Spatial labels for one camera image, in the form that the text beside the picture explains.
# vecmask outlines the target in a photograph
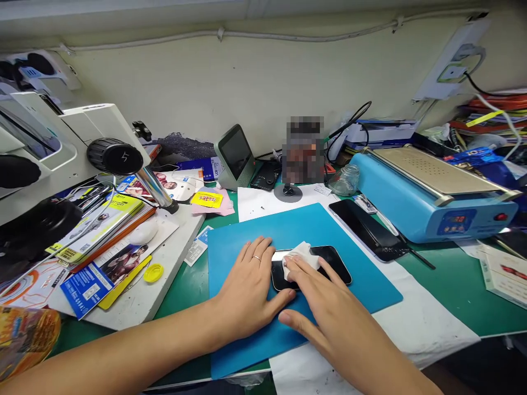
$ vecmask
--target smartphone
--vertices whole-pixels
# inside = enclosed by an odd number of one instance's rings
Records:
[[[527,234],[521,230],[511,229],[509,232],[494,235],[494,238],[507,252],[521,259],[527,258]]]
[[[292,288],[294,290],[299,290],[297,283],[290,283],[284,279],[284,267],[282,266],[282,258],[287,255],[291,250],[279,250],[276,251],[273,255],[272,265],[271,265],[271,278],[273,280],[273,287],[277,291],[281,291],[286,288]],[[321,247],[311,247],[310,251],[313,255],[319,255],[329,263],[333,270],[340,276],[344,284],[350,285],[352,278],[350,272],[348,271],[346,265],[340,258],[339,253],[332,246],[321,246]],[[326,271],[320,267],[318,272],[321,273],[324,277],[329,279]]]
[[[331,203],[329,210],[383,262],[402,257],[410,249],[350,199]]]

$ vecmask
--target blue cutting mat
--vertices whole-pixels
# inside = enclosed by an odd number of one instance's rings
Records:
[[[402,295],[341,229],[321,204],[273,214],[209,231],[209,293],[216,296],[244,243],[258,236],[272,237],[277,250],[292,249],[302,241],[336,248],[353,281],[350,290],[370,313],[402,301]],[[272,283],[267,299],[277,292]],[[288,306],[315,322],[301,292]],[[220,379],[306,342],[275,318],[252,336],[231,343],[211,356],[211,376]]]

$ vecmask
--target workbench surface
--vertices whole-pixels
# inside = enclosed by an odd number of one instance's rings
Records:
[[[237,194],[229,192],[229,196],[237,208]],[[238,212],[227,217],[208,215],[202,229],[207,225],[219,228],[237,222]],[[526,310],[485,290],[478,259],[466,255],[453,242],[412,246],[435,265],[437,270],[429,269],[410,254],[397,261],[455,317],[480,337],[527,331]],[[193,267],[183,264],[154,319],[178,312],[208,298],[209,266],[208,251],[205,251]],[[110,333],[110,329],[67,317],[52,355]],[[255,373],[269,369],[269,362],[264,361],[243,372]],[[169,373],[154,383],[152,388],[178,386],[209,379],[210,357],[205,355]]]

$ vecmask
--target pink paper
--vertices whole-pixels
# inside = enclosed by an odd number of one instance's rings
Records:
[[[214,213],[214,214],[219,214],[224,217],[224,216],[228,216],[228,215],[235,213],[234,207],[233,207],[234,203],[229,197],[229,193],[227,192],[227,189],[203,187],[200,189],[200,191],[222,194],[223,200],[221,201],[221,205],[219,206],[219,208],[204,207],[204,206],[193,204],[192,214]]]

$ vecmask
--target red power switch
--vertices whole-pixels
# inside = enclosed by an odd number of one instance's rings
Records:
[[[508,218],[507,214],[498,214],[496,217],[494,217],[494,221],[506,221]]]

